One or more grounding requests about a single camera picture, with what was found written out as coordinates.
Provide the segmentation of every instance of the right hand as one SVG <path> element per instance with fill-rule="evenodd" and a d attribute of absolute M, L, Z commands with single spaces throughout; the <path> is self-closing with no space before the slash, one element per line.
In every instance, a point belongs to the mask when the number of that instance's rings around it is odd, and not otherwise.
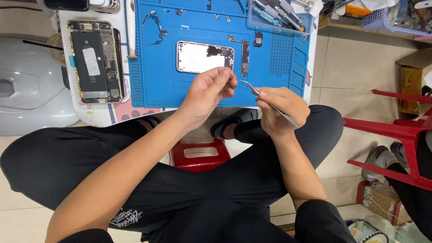
<path fill-rule="evenodd" d="M 295 129 L 302 127 L 311 113 L 308 103 L 286 87 L 262 87 L 259 89 L 259 95 L 255 100 L 263 112 L 261 127 L 270 135 L 273 141 L 284 138 Z M 294 118 L 299 123 L 299 126 L 296 127 L 287 121 L 269 104 Z"/>

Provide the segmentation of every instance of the phone battery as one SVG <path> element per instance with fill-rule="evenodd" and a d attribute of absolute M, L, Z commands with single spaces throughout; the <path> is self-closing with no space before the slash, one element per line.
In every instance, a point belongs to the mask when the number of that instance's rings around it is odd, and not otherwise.
<path fill-rule="evenodd" d="M 101 35 L 92 32 L 71 32 L 70 38 L 81 91 L 108 91 Z"/>

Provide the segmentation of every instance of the knee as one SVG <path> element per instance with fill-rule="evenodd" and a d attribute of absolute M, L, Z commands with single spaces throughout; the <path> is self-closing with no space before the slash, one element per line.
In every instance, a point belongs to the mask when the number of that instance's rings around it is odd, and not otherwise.
<path fill-rule="evenodd" d="M 56 128 L 43 128 L 13 141 L 0 156 L 0 168 L 13 191 L 20 192 L 20 182 L 33 170 L 46 134 Z"/>
<path fill-rule="evenodd" d="M 311 109 L 311 115 L 317 116 L 322 129 L 339 140 L 343 132 L 343 119 L 340 112 L 333 107 L 323 105 L 312 105 L 309 108 Z"/>

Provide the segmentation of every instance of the tweezers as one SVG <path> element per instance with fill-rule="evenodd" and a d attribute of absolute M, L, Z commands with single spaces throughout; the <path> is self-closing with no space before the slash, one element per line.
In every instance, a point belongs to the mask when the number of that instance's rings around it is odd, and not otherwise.
<path fill-rule="evenodd" d="M 249 82 L 243 81 L 243 80 L 239 80 L 240 83 L 245 84 L 247 87 L 249 87 L 249 89 L 251 89 L 252 93 L 256 96 L 258 96 L 259 92 L 257 89 L 255 89 Z M 273 105 L 269 104 L 275 111 L 277 111 L 279 114 L 281 114 L 283 117 L 285 117 L 285 119 L 287 119 L 289 122 L 291 122 L 294 126 L 298 127 L 299 123 L 296 122 L 294 120 L 294 118 L 292 118 L 291 116 L 285 114 L 284 112 L 282 112 L 281 110 L 279 110 L 278 108 L 274 107 Z"/>

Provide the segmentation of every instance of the red plastic chair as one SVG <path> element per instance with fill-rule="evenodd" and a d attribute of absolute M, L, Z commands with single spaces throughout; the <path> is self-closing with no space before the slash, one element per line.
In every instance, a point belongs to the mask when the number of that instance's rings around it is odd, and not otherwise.
<path fill-rule="evenodd" d="M 213 147 L 217 150 L 218 155 L 186 158 L 184 150 L 188 148 L 207 148 Z M 225 146 L 225 141 L 215 139 L 210 144 L 181 144 L 178 142 L 170 151 L 170 165 L 192 172 L 205 172 L 225 163 L 231 156 Z"/>
<path fill-rule="evenodd" d="M 385 92 L 379 90 L 372 90 L 374 94 L 397 97 L 402 99 L 415 100 L 419 102 L 432 104 L 432 97 L 421 96 L 421 95 L 410 95 L 410 94 L 400 94 L 393 92 Z M 405 154 L 407 156 L 408 165 L 410 166 L 411 174 L 406 175 L 393 170 L 380 168 L 378 166 L 373 166 L 370 164 L 361 163 L 355 160 L 348 160 L 347 163 L 352 165 L 373 171 L 375 173 L 381 174 L 393 178 L 398 181 L 405 182 L 410 185 L 414 185 L 426 190 L 432 191 L 432 180 L 427 179 L 419 174 L 419 168 L 417 165 L 417 142 L 419 140 L 420 132 L 424 130 L 432 129 L 432 116 L 423 119 L 423 121 L 408 121 L 396 119 L 393 124 L 373 122 L 373 121 L 363 121 L 350 118 L 344 118 L 344 126 L 347 128 L 353 128 L 356 130 L 371 132 L 387 137 L 392 137 L 398 139 L 402 142 L 405 148 Z"/>

